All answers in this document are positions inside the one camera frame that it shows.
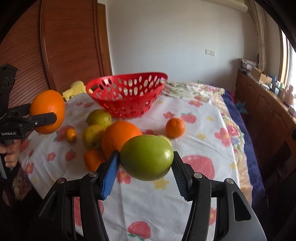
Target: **orange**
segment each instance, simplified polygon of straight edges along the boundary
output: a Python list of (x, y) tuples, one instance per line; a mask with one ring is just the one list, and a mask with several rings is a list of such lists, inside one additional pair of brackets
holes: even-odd
[(117, 121), (110, 125), (102, 136), (102, 150), (109, 158), (113, 150), (121, 151), (122, 146), (130, 138), (142, 135), (142, 132), (132, 123)]
[(83, 155), (84, 163), (88, 171), (96, 171), (99, 165), (105, 162), (103, 153), (99, 150), (87, 150)]
[(65, 117), (65, 103), (59, 92), (54, 90), (46, 90), (33, 100), (29, 114), (39, 115), (54, 112), (57, 116), (57, 121), (46, 126), (35, 128), (39, 134), (51, 134), (58, 130), (62, 125)]
[(65, 132), (65, 136), (68, 142), (75, 142), (77, 139), (77, 132), (74, 128), (68, 128)]
[(165, 125), (166, 133), (171, 138), (180, 137), (185, 133), (185, 124), (181, 119), (170, 119)]

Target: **red plastic basket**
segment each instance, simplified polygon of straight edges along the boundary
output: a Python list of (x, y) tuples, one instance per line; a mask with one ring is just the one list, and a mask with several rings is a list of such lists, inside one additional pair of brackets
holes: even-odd
[(158, 72), (105, 76), (91, 80), (86, 91), (113, 117), (135, 118), (150, 109), (167, 80), (166, 74)]

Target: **green fruit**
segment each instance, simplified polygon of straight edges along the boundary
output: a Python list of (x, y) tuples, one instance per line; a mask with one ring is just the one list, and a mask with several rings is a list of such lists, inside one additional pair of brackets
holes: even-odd
[(120, 151), (120, 163), (132, 177), (154, 181), (165, 176), (174, 159), (173, 149), (161, 137), (136, 136), (129, 139)]
[(168, 137), (163, 136), (163, 135), (158, 135), (158, 136), (165, 139), (170, 144), (170, 146), (172, 146), (172, 143), (170, 142), (170, 139)]
[(101, 149), (101, 140), (104, 132), (105, 128), (100, 125), (92, 125), (87, 127), (82, 133), (83, 145), (88, 150)]
[(86, 122), (89, 126), (100, 125), (107, 128), (112, 123), (112, 117), (106, 110), (94, 110), (89, 114)]

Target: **screw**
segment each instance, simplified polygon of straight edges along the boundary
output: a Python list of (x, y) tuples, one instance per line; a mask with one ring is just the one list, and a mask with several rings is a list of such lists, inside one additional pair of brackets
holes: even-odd
[(202, 174), (199, 172), (194, 173), (195, 178), (202, 178)]
[(58, 180), (57, 180), (57, 183), (61, 184), (61, 183), (64, 183), (65, 182), (65, 178), (63, 177), (60, 177)]
[(227, 182), (228, 184), (234, 184), (234, 181), (233, 181), (231, 178), (227, 178), (227, 179), (226, 179), (226, 182)]
[(97, 175), (96, 172), (90, 172), (90, 173), (89, 173), (89, 176), (90, 176), (90, 177), (95, 177), (96, 175)]

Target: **blue blanket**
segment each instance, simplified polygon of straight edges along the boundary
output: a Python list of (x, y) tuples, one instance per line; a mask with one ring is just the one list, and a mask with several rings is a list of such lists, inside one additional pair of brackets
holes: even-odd
[(259, 172), (257, 159), (253, 149), (253, 144), (239, 111), (237, 110), (235, 105), (232, 103), (230, 91), (226, 90), (225, 94), (222, 95), (222, 98), (229, 111), (231, 118), (239, 126), (241, 131), (244, 133), (244, 141), (245, 141), (244, 152), (247, 156), (248, 173), (249, 173), (251, 185), (253, 186), (252, 207), (254, 207), (258, 203), (260, 203), (260, 201), (265, 196), (265, 189), (264, 189), (262, 178)]

